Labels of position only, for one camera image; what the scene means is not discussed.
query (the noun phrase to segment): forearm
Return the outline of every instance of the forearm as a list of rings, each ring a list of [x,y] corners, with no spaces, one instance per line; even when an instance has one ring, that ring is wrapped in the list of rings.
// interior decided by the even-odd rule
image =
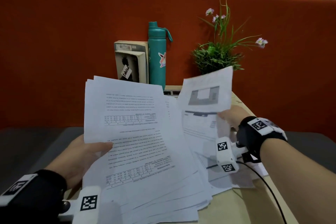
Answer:
[[[336,175],[287,142],[267,139],[260,157],[299,223],[334,223]]]

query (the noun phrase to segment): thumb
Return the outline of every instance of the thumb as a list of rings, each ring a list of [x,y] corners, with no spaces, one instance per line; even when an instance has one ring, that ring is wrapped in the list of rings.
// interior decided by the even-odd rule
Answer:
[[[89,151],[91,151],[92,153],[102,152],[102,155],[106,154],[109,150],[112,149],[112,147],[113,147],[112,142],[88,143]]]

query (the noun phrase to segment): wire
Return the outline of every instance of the wire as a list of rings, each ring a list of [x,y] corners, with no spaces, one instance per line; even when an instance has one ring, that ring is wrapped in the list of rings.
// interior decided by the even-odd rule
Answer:
[[[264,178],[262,178],[261,175],[259,175],[257,171],[255,171],[252,167],[248,166],[248,165],[245,164],[244,162],[241,162],[241,161],[236,161],[236,162],[237,162],[238,164],[243,164],[243,165],[247,166],[249,169],[251,169],[252,171],[254,171],[254,172],[256,173],[256,175],[258,175],[259,178],[266,184],[267,188],[268,188],[269,191],[272,193],[272,195],[273,195],[273,197],[274,197],[274,199],[275,199],[276,204],[277,204],[278,207],[279,207],[279,210],[280,210],[280,213],[281,213],[281,216],[282,216],[282,219],[283,219],[284,223],[287,224],[287,221],[286,221],[285,216],[284,216],[284,213],[282,212],[282,209],[281,209],[281,207],[280,207],[280,205],[279,205],[279,202],[278,202],[277,198],[275,197],[273,191],[271,190],[271,188],[270,188],[269,185],[267,184],[267,182],[264,180]]]

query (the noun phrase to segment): stack of papers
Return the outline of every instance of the stack of papers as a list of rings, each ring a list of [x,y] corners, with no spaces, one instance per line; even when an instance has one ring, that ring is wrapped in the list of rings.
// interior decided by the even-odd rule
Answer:
[[[215,72],[217,82],[221,78],[219,89],[210,85],[198,96],[191,87],[187,105],[191,99],[194,107],[217,102],[230,108],[231,98],[224,97],[231,96],[231,83],[225,85],[232,81],[228,70]],[[216,166],[216,128],[220,125],[221,133],[229,134],[230,126],[216,112],[181,109],[188,86],[183,89],[176,99],[164,96],[157,85],[99,76],[86,82],[84,140],[114,143],[83,178],[83,187],[102,188],[99,223],[197,221],[197,210],[209,205],[213,195],[253,187],[249,170],[228,176]],[[267,174],[262,167],[258,171]]]

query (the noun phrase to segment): person's right hand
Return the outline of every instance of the person's right hand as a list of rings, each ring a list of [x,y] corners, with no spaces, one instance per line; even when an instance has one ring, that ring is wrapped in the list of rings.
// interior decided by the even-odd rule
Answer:
[[[236,129],[236,131],[238,131],[238,126],[241,121],[251,115],[245,111],[244,108],[237,105],[231,105],[231,109],[219,112],[218,116],[226,120],[232,127]]]

